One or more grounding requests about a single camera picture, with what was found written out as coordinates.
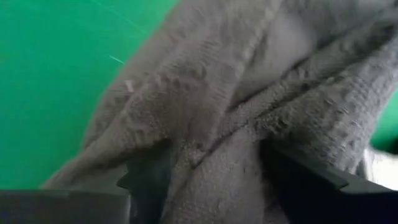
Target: green background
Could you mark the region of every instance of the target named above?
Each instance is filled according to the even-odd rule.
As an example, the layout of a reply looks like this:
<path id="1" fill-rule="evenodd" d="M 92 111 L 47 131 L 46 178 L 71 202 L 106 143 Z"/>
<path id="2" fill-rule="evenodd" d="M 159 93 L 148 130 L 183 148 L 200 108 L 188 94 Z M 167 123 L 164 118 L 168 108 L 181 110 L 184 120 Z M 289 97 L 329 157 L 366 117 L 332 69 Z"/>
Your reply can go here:
<path id="1" fill-rule="evenodd" d="M 176 0 L 0 0 L 0 189 L 36 188 L 80 147 L 101 92 Z M 373 143 L 398 137 L 398 94 Z"/>

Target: fabric texture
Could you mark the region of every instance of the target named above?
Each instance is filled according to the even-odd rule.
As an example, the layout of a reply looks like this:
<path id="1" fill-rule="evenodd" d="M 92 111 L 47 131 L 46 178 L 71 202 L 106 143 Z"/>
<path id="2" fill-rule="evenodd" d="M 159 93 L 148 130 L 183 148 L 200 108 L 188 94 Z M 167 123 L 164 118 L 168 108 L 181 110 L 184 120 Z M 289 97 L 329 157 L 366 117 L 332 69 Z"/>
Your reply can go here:
<path id="1" fill-rule="evenodd" d="M 131 159 L 164 161 L 142 154 L 167 140 L 161 223 L 287 223 L 259 141 L 355 172 L 396 89 L 397 28 L 390 0 L 184 0 L 105 91 L 83 150 L 43 188 L 70 189 Z"/>

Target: gray cloth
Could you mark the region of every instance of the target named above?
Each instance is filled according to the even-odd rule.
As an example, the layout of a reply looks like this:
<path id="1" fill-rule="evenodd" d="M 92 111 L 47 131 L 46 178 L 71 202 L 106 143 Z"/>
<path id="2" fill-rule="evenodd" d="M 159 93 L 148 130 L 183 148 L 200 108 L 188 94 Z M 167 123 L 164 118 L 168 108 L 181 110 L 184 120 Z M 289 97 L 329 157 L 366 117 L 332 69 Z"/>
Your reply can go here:
<path id="1" fill-rule="evenodd" d="M 354 172 L 398 81 L 390 0 L 185 0 L 106 90 L 68 189 L 171 142 L 161 223 L 286 223 L 258 142 Z"/>

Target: black plastic object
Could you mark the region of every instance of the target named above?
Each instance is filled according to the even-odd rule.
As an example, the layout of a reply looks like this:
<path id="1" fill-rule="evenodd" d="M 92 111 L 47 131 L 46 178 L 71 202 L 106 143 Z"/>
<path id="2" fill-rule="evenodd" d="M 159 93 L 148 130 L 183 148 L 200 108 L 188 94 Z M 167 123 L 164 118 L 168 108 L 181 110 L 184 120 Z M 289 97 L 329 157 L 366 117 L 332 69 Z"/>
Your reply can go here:
<path id="1" fill-rule="evenodd" d="M 262 159 L 293 224 L 398 223 L 398 192 L 315 162 L 291 148 L 264 146 Z"/>
<path id="2" fill-rule="evenodd" d="M 127 195 L 0 190 L 1 224 L 128 224 Z"/>

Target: gray fabric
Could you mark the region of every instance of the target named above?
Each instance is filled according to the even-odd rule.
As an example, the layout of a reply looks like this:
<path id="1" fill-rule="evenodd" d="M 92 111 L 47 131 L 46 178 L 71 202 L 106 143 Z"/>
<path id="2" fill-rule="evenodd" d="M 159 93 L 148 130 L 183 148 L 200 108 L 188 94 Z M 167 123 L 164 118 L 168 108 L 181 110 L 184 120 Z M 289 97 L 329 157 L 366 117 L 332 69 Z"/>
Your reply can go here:
<path id="1" fill-rule="evenodd" d="M 273 135 L 354 172 L 398 81 L 388 0 L 185 0 L 109 86 L 68 189 L 169 139 L 161 223 L 286 223 L 263 177 Z"/>

